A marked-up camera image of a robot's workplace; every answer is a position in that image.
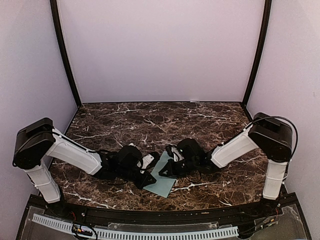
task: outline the teal fabric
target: teal fabric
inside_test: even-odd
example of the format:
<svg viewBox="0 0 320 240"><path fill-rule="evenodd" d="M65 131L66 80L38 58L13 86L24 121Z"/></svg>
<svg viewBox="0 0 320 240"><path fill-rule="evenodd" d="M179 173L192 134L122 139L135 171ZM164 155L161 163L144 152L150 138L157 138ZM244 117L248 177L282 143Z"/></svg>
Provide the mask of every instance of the teal fabric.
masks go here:
<svg viewBox="0 0 320 240"><path fill-rule="evenodd" d="M166 151L164 151L160 157L160 160L156 163L151 175L156 179L155 184L145 186L143 189L148 190L154 194L167 198L172 186L174 185L176 179L169 178L165 176L159 176L159 171L166 165L168 159L170 159Z"/></svg>

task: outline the brown marble surface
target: brown marble surface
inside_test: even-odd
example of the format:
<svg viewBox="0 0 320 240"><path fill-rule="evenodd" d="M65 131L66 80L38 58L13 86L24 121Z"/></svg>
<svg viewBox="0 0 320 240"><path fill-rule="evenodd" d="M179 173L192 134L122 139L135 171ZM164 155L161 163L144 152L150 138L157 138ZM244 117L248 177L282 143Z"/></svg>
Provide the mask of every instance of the brown marble surface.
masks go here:
<svg viewBox="0 0 320 240"><path fill-rule="evenodd" d="M194 138L209 151L248 122L238 103L89 103L79 109L66 135L93 150L118 151L133 143L143 155L152 151L161 154L167 144ZM220 173L203 175L197 184L178 179L168 198L139 190L131 182L110 185L57 159L50 172L70 203L121 210L184 211L258 201L267 164L265 155L254 150Z"/></svg>

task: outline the ventilation grille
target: ventilation grille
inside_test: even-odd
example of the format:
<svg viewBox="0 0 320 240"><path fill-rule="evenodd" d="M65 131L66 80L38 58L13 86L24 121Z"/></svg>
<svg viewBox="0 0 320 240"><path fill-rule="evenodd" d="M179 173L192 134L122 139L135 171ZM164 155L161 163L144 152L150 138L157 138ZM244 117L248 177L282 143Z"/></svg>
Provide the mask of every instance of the ventilation grille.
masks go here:
<svg viewBox="0 0 320 240"><path fill-rule="evenodd" d="M72 234L71 222L61 221L39 214L34 214L32 221L63 233ZM215 240L236 237L239 235L237 226L215 230L181 233L124 232L107 230L98 227L95 227L94 230L98 234L98 239L100 240Z"/></svg>

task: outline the dark marble pattern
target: dark marble pattern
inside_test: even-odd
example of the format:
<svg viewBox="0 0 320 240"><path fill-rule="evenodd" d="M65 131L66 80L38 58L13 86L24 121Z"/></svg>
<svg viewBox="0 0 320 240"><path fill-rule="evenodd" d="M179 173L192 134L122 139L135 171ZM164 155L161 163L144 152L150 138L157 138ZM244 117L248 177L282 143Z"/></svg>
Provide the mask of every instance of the dark marble pattern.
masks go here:
<svg viewBox="0 0 320 240"><path fill-rule="evenodd" d="M238 103L91 103L79 109L66 135L94 150L118 151L134 143L144 155L151 151L161 154L167 144L194 138L209 151L248 122ZM197 184L185 178L177 180L168 198L139 190L130 182L110 185L57 159L50 171L70 203L121 210L182 211L258 201L267 164L265 155L254 150L220 173L203 175Z"/></svg>

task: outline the black vertical beam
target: black vertical beam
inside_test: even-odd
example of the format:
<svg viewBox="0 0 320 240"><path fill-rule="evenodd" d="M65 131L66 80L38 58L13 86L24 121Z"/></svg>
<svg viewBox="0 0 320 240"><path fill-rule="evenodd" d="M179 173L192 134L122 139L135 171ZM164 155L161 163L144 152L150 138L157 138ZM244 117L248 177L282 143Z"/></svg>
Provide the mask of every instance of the black vertical beam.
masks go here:
<svg viewBox="0 0 320 240"><path fill-rule="evenodd" d="M74 98L74 101L78 107L82 105L80 96L77 90L76 82L74 79L74 75L72 74L70 63L69 63L69 58L67 54L67 49L64 41L64 36L62 33L62 28L61 28L61 23L60 23L60 18L59 18L59 11L58 11L58 4L57 0L50 0L50 5L51 5L51 12L52 12L52 18L53 18L53 24L54 24L54 29L55 29L55 34L56 34L56 39L58 41L59 49L60 49L60 54L61 58L63 61L64 69L66 76L68 78L68 82L72 91L72 95Z"/></svg>
<svg viewBox="0 0 320 240"><path fill-rule="evenodd" d="M254 56L254 61L253 61L248 85L246 86L245 94L244 94L244 97L242 100L242 105L245 108L247 107L252 89L255 84L262 52L263 52L264 45L265 45L269 17L270 17L270 11L271 11L271 3L272 3L272 0L265 0L265 2L264 2L264 11L263 11L262 24L261 24L261 29L260 29L258 45L256 47L256 52L255 52L255 56Z"/></svg>

